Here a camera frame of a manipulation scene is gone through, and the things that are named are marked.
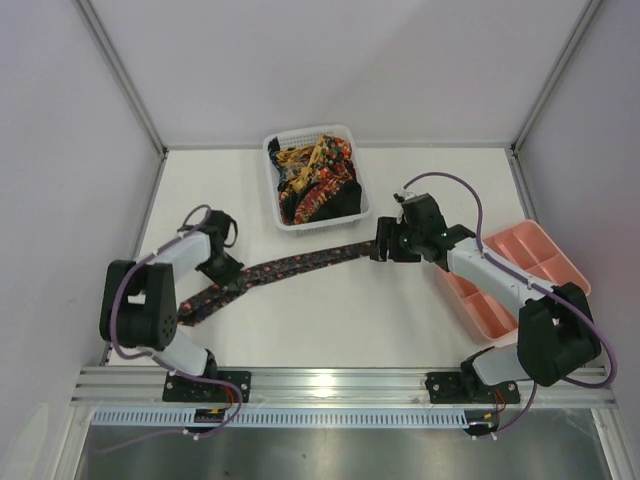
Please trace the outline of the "dark floral paisley tie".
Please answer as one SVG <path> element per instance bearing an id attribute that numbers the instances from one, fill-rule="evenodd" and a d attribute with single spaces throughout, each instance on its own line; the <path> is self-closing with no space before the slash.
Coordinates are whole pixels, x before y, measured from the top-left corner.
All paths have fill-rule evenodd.
<path id="1" fill-rule="evenodd" d="M 244 268 L 229 285 L 221 286 L 213 283 L 181 302 L 177 310 L 178 323 L 193 327 L 251 289 L 283 281 L 303 273 L 368 257 L 373 252 L 373 247 L 374 241 L 367 240 L 292 255 Z"/>

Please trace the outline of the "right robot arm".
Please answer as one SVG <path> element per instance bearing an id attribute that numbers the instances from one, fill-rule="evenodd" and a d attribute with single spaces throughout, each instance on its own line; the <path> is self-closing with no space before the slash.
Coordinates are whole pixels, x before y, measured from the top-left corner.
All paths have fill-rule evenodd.
<path id="1" fill-rule="evenodd" d="M 578 285 L 545 281 L 491 253 L 469 228 L 447 225 L 429 194 L 398 202 L 398 216 L 377 221 L 371 259 L 430 262 L 487 294 L 516 322 L 515 343 L 488 347 L 461 363 L 467 393 L 509 381 L 550 387 L 602 353 L 586 294 Z"/>

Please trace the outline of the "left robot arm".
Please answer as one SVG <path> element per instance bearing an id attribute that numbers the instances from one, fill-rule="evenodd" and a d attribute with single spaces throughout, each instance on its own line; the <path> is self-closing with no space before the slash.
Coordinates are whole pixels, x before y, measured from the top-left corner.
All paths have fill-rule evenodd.
<path id="1" fill-rule="evenodd" d="M 106 272 L 99 332 L 123 359 L 148 357 L 185 378 L 219 380 L 214 354 L 178 329 L 176 285 L 199 272 L 214 292 L 240 284 L 244 265 L 227 250 L 238 236 L 237 222 L 207 205 L 202 219 L 184 220 L 175 236 L 137 260 L 114 260 Z"/>

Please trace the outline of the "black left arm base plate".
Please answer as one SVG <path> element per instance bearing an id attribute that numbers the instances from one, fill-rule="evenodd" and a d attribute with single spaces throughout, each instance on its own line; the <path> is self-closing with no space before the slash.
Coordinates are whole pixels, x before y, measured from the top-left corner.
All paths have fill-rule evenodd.
<path id="1" fill-rule="evenodd" d="M 242 393 L 242 401 L 248 402 L 252 373 L 242 370 L 220 370 L 219 380 L 233 384 Z M 165 378 L 162 400 L 168 403 L 226 403 L 226 390 L 217 385 L 193 381 L 178 375 Z"/>

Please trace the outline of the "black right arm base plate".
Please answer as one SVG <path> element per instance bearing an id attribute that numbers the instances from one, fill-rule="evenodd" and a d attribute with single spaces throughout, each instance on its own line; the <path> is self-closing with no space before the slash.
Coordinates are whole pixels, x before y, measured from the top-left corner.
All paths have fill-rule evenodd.
<path id="1" fill-rule="evenodd" d="M 514 381 L 487 385 L 473 373 L 429 372 L 424 384 L 432 404 L 516 405 L 521 401 Z"/>

